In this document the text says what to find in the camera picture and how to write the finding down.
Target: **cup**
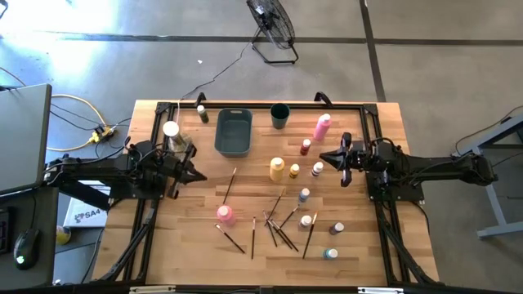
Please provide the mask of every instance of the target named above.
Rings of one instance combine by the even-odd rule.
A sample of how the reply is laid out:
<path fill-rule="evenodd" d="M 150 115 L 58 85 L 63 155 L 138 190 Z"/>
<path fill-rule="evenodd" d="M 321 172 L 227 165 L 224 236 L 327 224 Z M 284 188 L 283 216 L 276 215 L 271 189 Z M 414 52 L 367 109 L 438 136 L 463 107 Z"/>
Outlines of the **cup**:
<path fill-rule="evenodd" d="M 272 127 L 281 130 L 287 123 L 288 116 L 291 114 L 291 109 L 288 105 L 283 103 L 276 103 L 270 107 L 270 116 L 272 118 Z"/>

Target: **electric fan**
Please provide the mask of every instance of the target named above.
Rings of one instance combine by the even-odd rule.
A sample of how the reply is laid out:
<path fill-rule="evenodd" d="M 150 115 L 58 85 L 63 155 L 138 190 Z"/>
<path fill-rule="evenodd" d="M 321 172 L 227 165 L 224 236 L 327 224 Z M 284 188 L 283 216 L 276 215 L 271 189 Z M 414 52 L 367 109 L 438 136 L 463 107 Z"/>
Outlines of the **electric fan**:
<path fill-rule="evenodd" d="M 287 12 L 278 0 L 247 0 L 247 6 L 253 14 L 254 20 L 258 24 L 258 30 L 254 35 L 251 45 L 253 50 L 262 57 L 267 64 L 293 64 L 297 61 L 298 55 L 294 50 L 294 29 Z M 271 61 L 254 46 L 254 40 L 263 32 L 269 40 L 279 49 L 293 49 L 295 60 L 276 60 Z"/>

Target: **wooden tabletop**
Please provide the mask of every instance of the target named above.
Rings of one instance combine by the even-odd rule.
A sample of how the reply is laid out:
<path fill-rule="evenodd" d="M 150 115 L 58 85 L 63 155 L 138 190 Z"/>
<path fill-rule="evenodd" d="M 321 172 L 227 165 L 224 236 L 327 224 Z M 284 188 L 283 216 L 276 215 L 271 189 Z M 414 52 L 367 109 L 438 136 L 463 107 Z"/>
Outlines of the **wooden tabletop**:
<path fill-rule="evenodd" d="M 157 102 L 136 102 L 129 128 L 131 142 L 150 139 Z M 378 103 L 378 111 L 383 135 L 393 139 L 408 153 L 399 105 Z M 147 283 L 386 285 L 376 215 L 373 204 L 367 198 L 363 174 L 353 172 L 353 181 L 347 188 L 340 187 L 341 173 L 329 165 L 325 165 L 320 176 L 311 176 L 312 166 L 319 161 L 319 153 L 337 149 L 343 132 L 352 133 L 353 140 L 363 140 L 358 113 L 350 110 L 329 111 L 333 123 L 325 140 L 312 141 L 309 154 L 301 156 L 301 143 L 303 139 L 312 137 L 318 117 L 324 110 L 293 109 L 286 128 L 276 130 L 271 126 L 268 109 L 252 109 L 253 136 L 248 156 L 224 158 L 214 149 L 218 112 L 219 109 L 208 109 L 210 122 L 207 124 L 200 121 L 196 109 L 182 109 L 180 112 L 181 129 L 192 137 L 198 149 L 192 162 L 208 180 L 182 186 L 177 200 L 165 198 L 161 201 Z M 296 179 L 285 176 L 279 183 L 271 181 L 269 166 L 273 157 L 281 157 L 285 161 L 285 175 L 293 163 L 299 164 L 299 176 Z M 233 228 L 226 228 L 226 231 L 248 254 L 241 254 L 213 226 L 235 167 L 238 169 L 227 204 L 233 208 L 237 223 Z M 286 193 L 274 214 L 279 224 L 296 207 L 299 191 L 303 188 L 311 191 L 307 202 L 284 227 L 299 253 L 282 244 L 278 236 L 279 246 L 275 247 L 268 229 L 263 227 L 262 210 L 271 210 L 284 187 Z M 134 200 L 124 200 L 111 209 L 93 278 L 106 273 L 127 246 L 135 210 Z M 319 211 L 318 219 L 307 258 L 303 260 L 308 233 L 299 231 L 297 223 L 302 216 L 313 215 L 314 211 Z M 425 272 L 437 280 L 423 214 L 412 203 L 398 203 L 398 212 L 405 246 Z M 257 218 L 257 225 L 254 259 L 251 260 L 253 216 Z M 328 232 L 329 226 L 337 221 L 345 225 L 345 230 L 332 236 Z M 333 261 L 324 260 L 322 252 L 325 248 L 336 248 L 339 257 Z M 392 254 L 396 276 L 399 277 L 396 254 L 394 251 Z M 141 247 L 135 264 L 138 265 L 140 260 Z"/>

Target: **concrete floor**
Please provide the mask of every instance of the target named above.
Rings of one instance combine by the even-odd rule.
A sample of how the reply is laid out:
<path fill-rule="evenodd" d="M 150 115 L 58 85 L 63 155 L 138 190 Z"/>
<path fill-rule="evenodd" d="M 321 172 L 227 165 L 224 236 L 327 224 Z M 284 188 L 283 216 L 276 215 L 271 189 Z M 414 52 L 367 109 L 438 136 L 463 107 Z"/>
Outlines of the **concrete floor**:
<path fill-rule="evenodd" d="M 356 0 L 281 2 L 298 37 L 365 36 Z M 523 2 L 517 0 L 367 3 L 375 38 L 523 38 Z M 250 37 L 255 28 L 243 0 L 20 0 L 0 20 L 0 32 L 48 29 Z M 3 67 L 28 84 L 49 82 L 54 93 L 90 100 L 110 123 L 130 117 L 136 99 L 181 97 L 227 66 L 245 46 L 241 42 L 89 42 L 6 36 L 0 41 Z M 270 44 L 261 48 L 270 54 L 285 53 Z M 286 67 L 265 65 L 252 50 L 246 50 L 239 63 L 202 90 L 209 99 L 310 100 L 317 91 L 324 91 L 332 100 L 377 100 L 366 44 L 298 43 L 296 48 L 300 60 Z M 377 45 L 377 53 L 387 101 L 400 103 L 413 154 L 445 156 L 453 151 L 456 140 L 497 121 L 523 101 L 521 47 Z M 0 83 L 15 82 L 0 73 Z M 96 118 L 75 101 L 55 103 Z M 51 117 L 48 145 L 80 145 L 87 135 Z M 100 150 L 110 152 L 104 146 Z M 95 156 L 92 146 L 71 154 Z M 48 152 L 47 160 L 59 156 Z M 489 156 L 497 161 L 507 154 Z M 522 158 L 515 158 L 496 170 L 501 176 L 496 185 L 503 190 L 500 201 L 510 221 L 523 221 L 523 201 L 503 198 L 521 195 L 514 176 L 521 174 L 521 167 Z M 487 241 L 476 237 L 476 230 L 495 224 L 485 190 L 456 181 L 426 183 L 423 188 L 440 280 L 455 286 L 521 292 L 523 234 Z M 58 223 L 65 217 L 67 201 L 60 198 Z M 75 232 L 74 244 L 94 242 L 97 235 L 98 230 Z M 58 254 L 55 277 L 78 283 L 92 250 L 90 246 Z M 78 263 L 78 272 L 65 269 L 72 260 Z"/>

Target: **yellow extension cord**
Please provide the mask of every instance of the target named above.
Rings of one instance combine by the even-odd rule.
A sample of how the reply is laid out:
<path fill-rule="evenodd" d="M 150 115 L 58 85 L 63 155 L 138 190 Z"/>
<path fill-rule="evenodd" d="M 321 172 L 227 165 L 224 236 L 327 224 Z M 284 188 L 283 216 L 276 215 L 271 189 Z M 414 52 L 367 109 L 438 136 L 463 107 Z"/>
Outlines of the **yellow extension cord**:
<path fill-rule="evenodd" d="M 55 94 L 55 95 L 52 95 L 51 98 L 70 98 L 70 99 L 75 99 L 75 100 L 78 100 L 80 102 L 83 102 L 85 104 L 87 104 L 89 107 L 91 107 L 92 110 L 95 111 L 96 115 L 98 115 L 98 118 L 100 118 L 101 122 L 103 123 L 104 126 L 107 126 L 107 123 L 105 123 L 105 120 L 104 118 L 101 117 L 101 114 L 98 112 L 98 110 L 96 110 L 96 108 L 94 106 L 92 106 L 91 103 L 89 103 L 89 101 L 83 99 L 83 98 L 80 98 L 80 97 L 77 97 L 77 96 L 72 96 L 72 95 L 67 95 L 67 94 Z M 73 150 L 78 150 L 78 149 L 81 149 L 91 143 L 93 143 L 94 140 L 92 138 L 89 138 L 89 140 L 85 143 L 83 143 L 82 145 L 80 146 L 76 146 L 76 147 L 72 147 L 72 148 L 66 148 L 66 149 L 58 149 L 58 148 L 51 148 L 51 147 L 47 147 L 47 150 L 51 150 L 51 151 L 58 151 L 58 152 L 66 152 L 66 151 L 73 151 Z"/>

